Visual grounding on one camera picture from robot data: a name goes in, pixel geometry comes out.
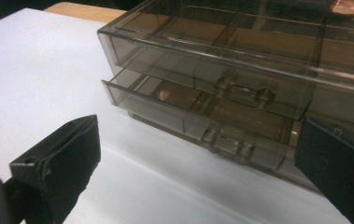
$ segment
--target transparent plastic box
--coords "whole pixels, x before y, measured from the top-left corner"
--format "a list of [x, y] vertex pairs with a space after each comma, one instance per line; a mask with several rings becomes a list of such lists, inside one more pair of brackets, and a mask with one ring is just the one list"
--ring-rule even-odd
[[354, 15], [329, 6], [148, 0], [99, 30], [114, 73], [105, 81], [112, 102], [316, 190], [295, 167], [299, 138], [311, 136], [305, 120], [354, 146]]

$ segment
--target dark background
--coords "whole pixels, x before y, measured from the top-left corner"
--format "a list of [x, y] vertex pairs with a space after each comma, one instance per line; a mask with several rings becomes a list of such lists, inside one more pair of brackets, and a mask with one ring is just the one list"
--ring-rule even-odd
[[[65, 0], [0, 0], [0, 19], [25, 7], [43, 10]], [[144, 0], [68, 0], [96, 7], [112, 7], [129, 10]]]

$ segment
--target wooden surface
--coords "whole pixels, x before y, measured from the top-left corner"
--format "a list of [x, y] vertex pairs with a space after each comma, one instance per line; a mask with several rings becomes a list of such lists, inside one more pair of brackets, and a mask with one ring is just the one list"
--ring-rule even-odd
[[75, 3], [62, 2], [45, 9], [47, 12], [80, 18], [88, 21], [108, 23], [121, 16], [125, 11], [106, 7], [92, 7]]

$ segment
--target white tabletop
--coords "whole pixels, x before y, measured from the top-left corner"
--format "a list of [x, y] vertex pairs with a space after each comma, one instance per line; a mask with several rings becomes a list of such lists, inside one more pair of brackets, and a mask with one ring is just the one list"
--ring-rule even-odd
[[101, 26], [32, 9], [0, 20], [0, 178], [64, 123], [97, 114], [102, 160], [65, 223], [348, 223], [321, 196], [113, 106]]

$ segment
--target black object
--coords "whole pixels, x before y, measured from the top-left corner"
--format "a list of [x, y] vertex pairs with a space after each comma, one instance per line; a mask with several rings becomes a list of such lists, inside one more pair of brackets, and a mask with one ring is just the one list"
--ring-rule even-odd
[[295, 165], [354, 223], [354, 133], [306, 119]]
[[75, 119], [10, 164], [0, 180], [0, 224], [62, 223], [101, 159], [95, 115]]

